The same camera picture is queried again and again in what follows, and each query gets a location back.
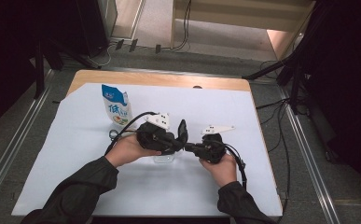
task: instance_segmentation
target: black jacket sleeve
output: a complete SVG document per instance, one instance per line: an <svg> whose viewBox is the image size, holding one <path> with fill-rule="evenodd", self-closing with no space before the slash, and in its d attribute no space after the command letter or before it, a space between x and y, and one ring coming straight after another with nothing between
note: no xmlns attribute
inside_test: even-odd
<svg viewBox="0 0 361 224"><path fill-rule="evenodd" d="M21 224L86 223L99 196L117 185L118 170L101 157L61 182L43 209L34 210Z"/></svg>
<svg viewBox="0 0 361 224"><path fill-rule="evenodd" d="M237 224L276 223L258 209L252 195L238 181L222 187L218 195L218 210L234 217Z"/></svg>

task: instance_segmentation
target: person's left hand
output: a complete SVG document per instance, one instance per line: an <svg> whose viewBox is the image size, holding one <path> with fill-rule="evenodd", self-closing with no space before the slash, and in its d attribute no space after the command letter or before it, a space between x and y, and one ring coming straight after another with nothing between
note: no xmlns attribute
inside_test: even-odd
<svg viewBox="0 0 361 224"><path fill-rule="evenodd" d="M132 134L120 138L105 157L114 167L119 167L142 157L159 156L160 154L160 151L142 148L136 139L136 134Z"/></svg>

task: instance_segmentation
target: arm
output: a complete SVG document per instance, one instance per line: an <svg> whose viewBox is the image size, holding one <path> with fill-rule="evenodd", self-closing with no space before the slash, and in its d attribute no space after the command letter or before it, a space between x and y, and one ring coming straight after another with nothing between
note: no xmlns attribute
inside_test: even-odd
<svg viewBox="0 0 361 224"><path fill-rule="evenodd" d="M237 224L275 223L257 207L253 197L236 179L235 159L225 154L218 164L200 160L220 187L217 208L235 218Z"/></svg>
<svg viewBox="0 0 361 224"><path fill-rule="evenodd" d="M160 152L139 146L136 136L122 138L106 156L84 165L61 182L52 192L43 209L34 210L21 224L85 223L101 194L117 185L117 167Z"/></svg>

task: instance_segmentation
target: white tab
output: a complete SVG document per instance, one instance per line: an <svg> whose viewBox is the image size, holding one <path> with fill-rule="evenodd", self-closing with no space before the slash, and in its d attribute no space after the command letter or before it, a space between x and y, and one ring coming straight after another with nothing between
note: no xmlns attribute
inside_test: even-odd
<svg viewBox="0 0 361 224"><path fill-rule="evenodd" d="M165 130L170 129L169 114L147 115L146 121Z"/></svg>
<svg viewBox="0 0 361 224"><path fill-rule="evenodd" d="M217 126L217 125L209 125L209 127L202 130L202 134L215 134L215 133L222 133L225 131L234 130L234 126Z"/></svg>

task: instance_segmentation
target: dark curtain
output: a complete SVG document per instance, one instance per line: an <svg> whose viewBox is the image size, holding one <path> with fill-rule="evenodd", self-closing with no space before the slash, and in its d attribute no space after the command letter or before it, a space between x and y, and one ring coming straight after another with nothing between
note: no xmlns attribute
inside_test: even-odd
<svg viewBox="0 0 361 224"><path fill-rule="evenodd" d="M22 1L0 1L0 117L35 81L34 41L22 11Z"/></svg>
<svg viewBox="0 0 361 224"><path fill-rule="evenodd" d="M308 46L305 86L335 132L327 145L361 174L361 1L320 4L314 17L332 8Z"/></svg>

